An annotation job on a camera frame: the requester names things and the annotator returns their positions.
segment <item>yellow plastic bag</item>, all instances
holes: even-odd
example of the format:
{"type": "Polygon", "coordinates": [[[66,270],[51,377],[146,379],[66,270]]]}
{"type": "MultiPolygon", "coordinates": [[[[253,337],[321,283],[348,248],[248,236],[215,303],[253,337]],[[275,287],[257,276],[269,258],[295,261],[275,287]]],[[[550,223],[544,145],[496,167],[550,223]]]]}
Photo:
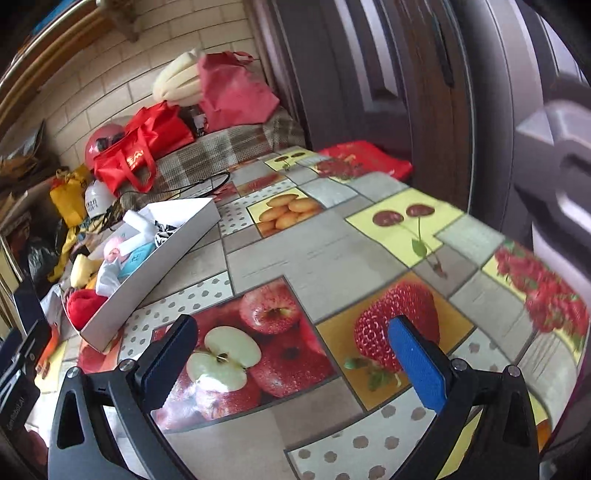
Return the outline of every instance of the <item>yellow plastic bag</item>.
{"type": "Polygon", "coordinates": [[[56,179],[59,184],[49,192],[51,201],[69,228],[80,225],[87,216],[84,192],[90,171],[82,164],[71,173],[58,171],[56,179]]]}

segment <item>pink ball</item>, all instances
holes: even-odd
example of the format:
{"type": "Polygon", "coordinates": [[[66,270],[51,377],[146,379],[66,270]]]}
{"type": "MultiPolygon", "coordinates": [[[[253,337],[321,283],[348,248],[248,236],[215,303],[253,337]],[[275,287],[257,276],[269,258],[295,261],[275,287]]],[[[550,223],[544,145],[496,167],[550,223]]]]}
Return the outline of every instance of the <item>pink ball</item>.
{"type": "Polygon", "coordinates": [[[124,257],[120,256],[119,254],[119,246],[123,242],[125,242],[125,238],[123,238],[122,236],[114,236],[105,244],[103,256],[105,257],[105,260],[107,260],[107,262],[114,262],[116,258],[119,258],[122,262],[127,260],[129,254],[125,255],[124,257]]]}

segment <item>green apple half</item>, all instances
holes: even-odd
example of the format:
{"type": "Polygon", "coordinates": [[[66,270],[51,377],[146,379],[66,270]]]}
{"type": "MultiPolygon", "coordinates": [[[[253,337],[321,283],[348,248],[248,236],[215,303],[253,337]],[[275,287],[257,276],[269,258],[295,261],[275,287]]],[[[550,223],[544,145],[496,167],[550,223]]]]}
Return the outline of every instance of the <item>green apple half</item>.
{"type": "Polygon", "coordinates": [[[246,370],[261,360],[261,349],[242,330],[216,327],[203,341],[209,352],[195,352],[187,361],[187,374],[204,390],[233,392],[246,385],[246,370]]]}

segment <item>cardboard box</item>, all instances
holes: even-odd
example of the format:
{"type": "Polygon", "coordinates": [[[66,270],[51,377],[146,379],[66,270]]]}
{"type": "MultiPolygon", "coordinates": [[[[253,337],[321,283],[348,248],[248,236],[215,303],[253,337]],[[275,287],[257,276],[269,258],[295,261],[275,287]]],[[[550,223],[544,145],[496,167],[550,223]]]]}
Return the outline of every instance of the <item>cardboard box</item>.
{"type": "MultiPolygon", "coordinates": [[[[94,314],[80,336],[103,351],[148,293],[170,269],[219,222],[212,198],[169,200],[146,205],[139,213],[148,220],[180,227],[133,272],[94,314]]],[[[138,233],[126,223],[102,242],[89,258],[103,257],[105,243],[113,236],[131,238],[138,233]]]]}

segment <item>tile wall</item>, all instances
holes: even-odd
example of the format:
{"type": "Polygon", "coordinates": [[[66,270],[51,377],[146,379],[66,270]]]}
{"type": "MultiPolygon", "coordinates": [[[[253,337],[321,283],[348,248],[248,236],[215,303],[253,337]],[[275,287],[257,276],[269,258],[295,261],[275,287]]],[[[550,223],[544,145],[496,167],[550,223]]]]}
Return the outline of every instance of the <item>tile wall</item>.
{"type": "MultiPolygon", "coordinates": [[[[43,118],[62,165],[78,166],[92,132],[153,105],[152,83],[184,51],[247,51],[258,59],[244,6],[235,0],[137,0],[139,40],[112,30],[76,54],[41,88],[0,142],[10,153],[43,118]]],[[[262,71],[257,60],[253,69],[262,71]]]]}

